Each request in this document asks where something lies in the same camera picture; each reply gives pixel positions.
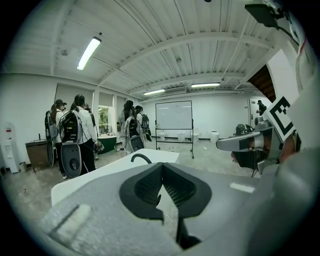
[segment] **floor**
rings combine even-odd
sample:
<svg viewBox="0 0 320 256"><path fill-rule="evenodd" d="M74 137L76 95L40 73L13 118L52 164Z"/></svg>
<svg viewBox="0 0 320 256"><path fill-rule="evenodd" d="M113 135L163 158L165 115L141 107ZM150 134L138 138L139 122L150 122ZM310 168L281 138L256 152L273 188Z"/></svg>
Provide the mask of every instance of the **floor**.
<svg viewBox="0 0 320 256"><path fill-rule="evenodd" d="M251 176L252 174L252 170L241 168L233 162L230 152L217 149L215 144L208 140L194 143L194 159L190 152L191 144L161 142L157 146L164 151L180 153L180 164L188 167L238 176ZM156 149L155 141L148 141L146 148ZM125 152L122 150L99 155L95 166L100 168L124 156ZM32 170L15 174L6 172L2 177L2 186L12 208L25 219L37 222L51 207L51 189L64 181L58 167L53 166L37 172Z"/></svg>

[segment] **white ceiling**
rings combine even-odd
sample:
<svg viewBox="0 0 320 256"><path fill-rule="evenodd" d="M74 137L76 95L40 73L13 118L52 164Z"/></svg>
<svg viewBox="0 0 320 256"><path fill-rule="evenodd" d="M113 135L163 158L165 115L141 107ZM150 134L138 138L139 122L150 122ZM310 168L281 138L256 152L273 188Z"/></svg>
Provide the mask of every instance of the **white ceiling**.
<svg viewBox="0 0 320 256"><path fill-rule="evenodd" d="M191 91L192 83L253 89L247 80L272 50L274 30L258 24L244 3L46 0L21 27L2 72L65 77L139 98L162 88ZM77 70L92 37L102 43Z"/></svg>

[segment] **cap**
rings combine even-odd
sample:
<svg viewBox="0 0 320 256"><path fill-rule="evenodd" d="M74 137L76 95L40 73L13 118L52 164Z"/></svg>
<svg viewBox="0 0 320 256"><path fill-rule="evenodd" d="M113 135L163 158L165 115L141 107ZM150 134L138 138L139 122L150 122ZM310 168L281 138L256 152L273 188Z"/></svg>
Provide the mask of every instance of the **cap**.
<svg viewBox="0 0 320 256"><path fill-rule="evenodd" d="M55 101L55 104L57 104L57 105L67 105L67 103L65 103L65 102L63 102L62 101L62 99L57 99L56 101Z"/></svg>

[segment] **ceiling light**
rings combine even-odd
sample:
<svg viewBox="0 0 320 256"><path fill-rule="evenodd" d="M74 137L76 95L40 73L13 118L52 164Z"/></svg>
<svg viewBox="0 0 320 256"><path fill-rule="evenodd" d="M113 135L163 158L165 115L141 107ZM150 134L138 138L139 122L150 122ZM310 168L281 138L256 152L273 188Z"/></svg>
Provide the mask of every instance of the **ceiling light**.
<svg viewBox="0 0 320 256"><path fill-rule="evenodd" d="M158 93L163 93L163 92L165 92L165 90L161 89L161 90L155 90L155 91L146 92L143 95L158 94Z"/></svg>
<svg viewBox="0 0 320 256"><path fill-rule="evenodd" d="M85 51L79 61L78 67L76 68L77 70L84 70L85 65L87 64L88 60L90 59L91 55L94 53L94 51L96 50L98 45L100 45L100 43L101 43L101 39L99 39L95 36L92 38L91 42L89 43L89 45L85 49Z"/></svg>
<svg viewBox="0 0 320 256"><path fill-rule="evenodd" d="M192 88L195 87L206 87L206 86L219 86L220 83L219 82L211 82L211 83L194 83L193 85L191 85Z"/></svg>

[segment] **water cooler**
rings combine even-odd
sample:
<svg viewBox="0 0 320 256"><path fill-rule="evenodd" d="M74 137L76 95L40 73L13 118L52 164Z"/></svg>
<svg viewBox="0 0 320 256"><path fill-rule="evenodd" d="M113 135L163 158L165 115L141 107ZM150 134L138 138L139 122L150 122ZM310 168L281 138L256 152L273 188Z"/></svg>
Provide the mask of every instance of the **water cooler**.
<svg viewBox="0 0 320 256"><path fill-rule="evenodd" d="M11 122L5 123L6 141L4 142L4 158L6 167L10 168L11 173L19 172L18 149L15 141L15 127Z"/></svg>

